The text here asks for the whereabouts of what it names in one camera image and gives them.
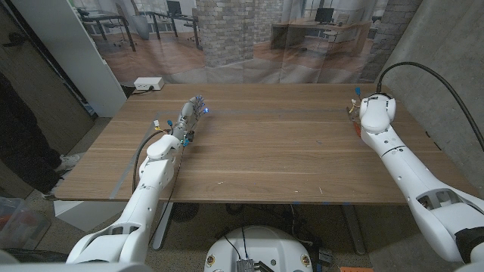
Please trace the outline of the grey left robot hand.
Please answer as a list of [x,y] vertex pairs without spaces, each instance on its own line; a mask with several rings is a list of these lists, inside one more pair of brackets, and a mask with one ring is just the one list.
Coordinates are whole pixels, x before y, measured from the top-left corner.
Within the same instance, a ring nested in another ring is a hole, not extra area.
[[172,135],[178,138],[183,146],[194,139],[194,129],[202,115],[208,113],[204,98],[201,95],[192,97],[181,109],[178,120],[172,129]]

